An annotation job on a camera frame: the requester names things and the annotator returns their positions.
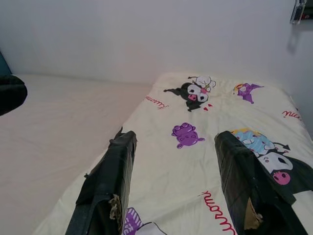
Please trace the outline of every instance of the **kuromi character print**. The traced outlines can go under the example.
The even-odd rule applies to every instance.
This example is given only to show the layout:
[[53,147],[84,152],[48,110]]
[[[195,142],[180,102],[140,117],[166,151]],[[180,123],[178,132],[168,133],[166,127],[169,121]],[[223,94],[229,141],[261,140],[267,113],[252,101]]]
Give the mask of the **kuromi character print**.
[[293,194],[313,190],[313,169],[306,163],[286,156],[288,145],[272,142],[266,136],[248,128],[231,131],[249,148],[274,182],[275,190],[290,204]]
[[255,84],[251,84],[251,85],[248,83],[239,84],[234,88],[234,93],[237,92],[237,95],[242,96],[243,100],[249,101],[251,104],[254,104],[252,100],[251,92],[254,89],[260,88],[260,87],[262,86],[255,85]]
[[180,88],[164,90],[164,92],[180,95],[181,98],[186,100],[186,106],[190,112],[200,108],[201,104],[207,102],[211,89],[216,86],[216,82],[209,76],[189,77],[188,79],[191,78],[196,80],[193,80],[192,83],[186,82]]
[[175,136],[179,144],[178,149],[183,146],[192,146],[198,141],[205,141],[205,138],[199,138],[198,134],[195,132],[196,127],[184,122],[180,126],[174,126],[172,136]]

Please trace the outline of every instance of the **mattress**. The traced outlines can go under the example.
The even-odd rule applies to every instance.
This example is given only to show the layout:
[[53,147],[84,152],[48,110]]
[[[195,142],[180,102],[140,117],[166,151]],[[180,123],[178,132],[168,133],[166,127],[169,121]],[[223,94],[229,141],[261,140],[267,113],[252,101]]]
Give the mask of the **mattress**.
[[[123,131],[138,139],[124,235],[236,234],[215,150],[215,137],[225,131],[258,160],[307,233],[313,231],[313,145],[282,90],[263,82],[166,74]],[[84,174],[104,153],[66,189],[34,235],[66,232]]]
[[17,75],[24,104],[0,117],[0,228],[31,234],[108,146],[151,86]]

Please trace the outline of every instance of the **teal object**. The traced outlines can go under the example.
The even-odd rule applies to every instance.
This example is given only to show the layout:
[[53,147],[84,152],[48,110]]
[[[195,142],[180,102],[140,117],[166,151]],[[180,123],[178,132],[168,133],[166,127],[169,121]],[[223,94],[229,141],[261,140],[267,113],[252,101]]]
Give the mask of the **teal object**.
[[10,75],[10,74],[12,74],[11,70],[8,67],[6,61],[4,60],[4,57],[0,52],[0,75]]

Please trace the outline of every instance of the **red cursive text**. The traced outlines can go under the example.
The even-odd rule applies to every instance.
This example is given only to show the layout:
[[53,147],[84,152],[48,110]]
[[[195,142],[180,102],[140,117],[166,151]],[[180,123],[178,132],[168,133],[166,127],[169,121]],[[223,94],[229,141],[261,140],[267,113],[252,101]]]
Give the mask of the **red cursive text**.
[[220,225],[226,225],[227,228],[222,229],[222,231],[232,231],[233,235],[236,235],[235,230],[232,228],[231,224],[228,222],[227,218],[223,216],[223,212],[221,212],[221,209],[219,206],[215,205],[215,202],[211,198],[211,193],[208,191],[203,192],[202,195],[204,196],[204,202],[207,207],[209,207],[211,212],[215,212],[215,219],[221,220]]
[[301,116],[295,112],[292,112],[292,111],[284,111],[284,112],[282,112],[282,114],[285,115],[284,118],[286,116],[289,116],[289,117],[293,117],[293,118],[297,118],[297,119],[301,120]]
[[157,108],[157,109],[164,109],[164,108],[166,108],[166,107],[169,107],[169,105],[166,105],[166,106],[165,106],[161,101],[156,100],[156,99],[153,99],[152,97],[150,97],[150,96],[148,96],[148,95],[145,97],[145,99],[148,100],[148,101],[153,102],[154,104],[157,104],[157,105],[158,105],[158,108]]

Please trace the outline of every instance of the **black tape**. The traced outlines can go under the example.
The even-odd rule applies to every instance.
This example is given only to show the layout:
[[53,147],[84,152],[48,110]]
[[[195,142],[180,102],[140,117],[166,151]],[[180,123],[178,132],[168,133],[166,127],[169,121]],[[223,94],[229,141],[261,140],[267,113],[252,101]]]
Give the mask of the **black tape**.
[[119,235],[128,206],[136,134],[119,131],[86,180],[66,235]]
[[[215,137],[222,190],[239,235],[306,235],[291,205],[275,192],[255,155],[230,132]],[[248,199],[263,222],[245,230]]]

